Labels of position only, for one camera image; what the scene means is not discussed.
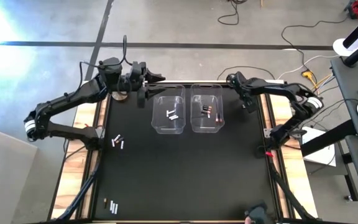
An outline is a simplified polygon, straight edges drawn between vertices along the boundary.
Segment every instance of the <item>person's hand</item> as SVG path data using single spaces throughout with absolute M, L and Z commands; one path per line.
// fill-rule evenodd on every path
M 252 224 L 251 218 L 247 217 L 244 223 L 245 224 Z

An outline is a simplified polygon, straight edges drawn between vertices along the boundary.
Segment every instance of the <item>gray floor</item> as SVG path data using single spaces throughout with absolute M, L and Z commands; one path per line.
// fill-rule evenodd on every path
M 94 42 L 98 36 L 108 0 L 0 0 L 0 41 Z M 240 24 L 224 26 L 219 16 L 232 12 L 223 0 L 115 0 L 103 42 L 120 42 L 126 34 L 129 42 L 214 43 L 214 44 L 286 44 L 280 34 L 288 25 L 313 25 L 318 20 L 340 21 L 346 14 L 346 0 L 250 0 L 239 6 Z M 358 21 L 320 24 L 313 29 L 288 29 L 285 37 L 294 44 L 331 45 L 345 37 Z M 92 47 L 9 47 L 0 46 L 0 131 L 25 139 L 22 120 L 37 103 L 72 91 L 79 82 L 78 62 L 89 61 Z M 305 58 L 335 55 L 331 51 L 305 51 Z M 98 59 L 121 57 L 121 49 L 102 48 Z M 292 50 L 221 49 L 129 49 L 127 58 L 146 61 L 151 71 L 169 80 L 214 80 L 226 67 L 250 65 L 270 70 L 276 77 L 301 65 L 298 52 Z M 318 79 L 330 74 L 329 59 L 318 58 L 308 64 Z M 238 69 L 246 77 L 269 78 L 261 71 Z M 288 82 L 310 83 L 298 72 L 283 77 Z M 326 88 L 336 86 L 333 81 Z M 341 99 L 338 89 L 324 95 L 330 105 Z M 75 110 L 53 118 L 71 125 Z M 344 105 L 321 122 L 333 128 L 349 118 Z M 46 219 L 55 183 L 62 164 L 63 140 L 35 142 L 40 148 L 14 223 Z M 358 202 L 347 203 L 343 177 L 310 177 L 319 217 L 328 221 L 358 223 Z

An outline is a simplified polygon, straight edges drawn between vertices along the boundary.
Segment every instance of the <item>clear plastic container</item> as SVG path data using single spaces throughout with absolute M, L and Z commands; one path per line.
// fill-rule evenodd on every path
M 194 84 L 191 86 L 191 128 L 196 133 L 216 133 L 224 126 L 223 89 L 217 84 Z M 211 112 L 203 114 L 203 106 Z
M 181 134 L 186 125 L 185 87 L 157 85 L 166 88 L 154 96 L 152 126 L 159 134 Z M 174 111 L 167 116 L 167 111 Z

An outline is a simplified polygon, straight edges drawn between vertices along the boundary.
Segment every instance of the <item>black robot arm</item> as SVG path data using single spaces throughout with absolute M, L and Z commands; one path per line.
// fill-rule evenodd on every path
M 267 93 L 285 96 L 290 100 L 295 114 L 285 124 L 279 124 L 271 130 L 269 149 L 280 148 L 289 140 L 290 132 L 294 128 L 311 118 L 324 106 L 318 96 L 299 83 L 278 84 L 268 83 L 259 78 L 246 79 L 241 72 L 228 75 L 226 81 L 239 94 L 250 113 L 258 108 L 256 95 Z
M 24 120 L 25 131 L 30 141 L 44 139 L 47 136 L 79 139 L 87 149 L 95 150 L 100 140 L 94 128 L 81 129 L 55 124 L 50 118 L 83 103 L 102 101 L 108 93 L 114 91 L 120 94 L 136 91 L 138 107 L 141 108 L 144 107 L 146 99 L 164 91 L 163 88 L 146 87 L 145 82 L 155 83 L 165 78 L 151 73 L 145 62 L 133 62 L 131 71 L 125 75 L 121 75 L 122 66 L 117 58 L 100 61 L 97 69 L 99 73 L 73 93 L 65 93 L 52 101 L 40 103 L 30 112 Z

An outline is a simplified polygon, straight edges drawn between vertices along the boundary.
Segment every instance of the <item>table leg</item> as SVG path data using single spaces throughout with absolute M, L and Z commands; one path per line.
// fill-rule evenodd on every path
M 326 146 L 330 146 L 335 142 L 344 139 L 348 135 L 355 135 L 356 130 L 354 128 L 352 120 L 343 122 L 335 128 L 327 131 L 326 133 L 314 138 L 301 145 L 301 151 L 303 157 L 310 155 Z

